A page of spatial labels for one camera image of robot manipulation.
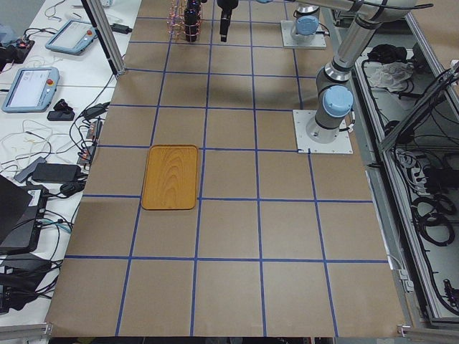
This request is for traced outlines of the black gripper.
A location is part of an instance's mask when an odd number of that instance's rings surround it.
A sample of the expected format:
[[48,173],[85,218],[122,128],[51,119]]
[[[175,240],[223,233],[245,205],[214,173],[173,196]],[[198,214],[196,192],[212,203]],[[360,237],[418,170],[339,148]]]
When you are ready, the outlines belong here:
[[227,35],[229,31],[230,19],[232,16],[232,11],[238,7],[238,0],[217,0],[217,6],[221,9],[221,19],[220,19],[220,41],[226,42]]

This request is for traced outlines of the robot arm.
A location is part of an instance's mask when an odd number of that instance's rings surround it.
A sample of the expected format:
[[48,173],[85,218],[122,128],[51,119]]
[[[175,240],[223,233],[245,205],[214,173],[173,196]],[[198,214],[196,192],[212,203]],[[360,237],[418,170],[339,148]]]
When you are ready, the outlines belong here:
[[294,11],[293,16],[295,21],[290,35],[292,39],[299,42],[311,41],[319,32],[324,36],[328,36],[329,32],[320,24],[320,7],[311,4],[299,3],[298,8]]
[[321,144],[335,141],[343,119],[351,112],[354,96],[346,87],[357,58],[375,31],[401,19],[416,8],[416,1],[300,1],[307,9],[326,7],[355,13],[348,34],[333,59],[318,71],[318,109],[306,125],[308,137]]

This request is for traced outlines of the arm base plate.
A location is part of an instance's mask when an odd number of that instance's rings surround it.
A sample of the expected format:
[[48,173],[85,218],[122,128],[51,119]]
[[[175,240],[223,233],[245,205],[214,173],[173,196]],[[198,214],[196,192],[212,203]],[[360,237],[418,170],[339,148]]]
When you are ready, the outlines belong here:
[[316,123],[315,110],[294,110],[293,123],[298,153],[345,154],[353,153],[346,121],[335,129],[324,129]]
[[325,49],[325,31],[317,20],[302,22],[282,20],[283,46],[289,49]]

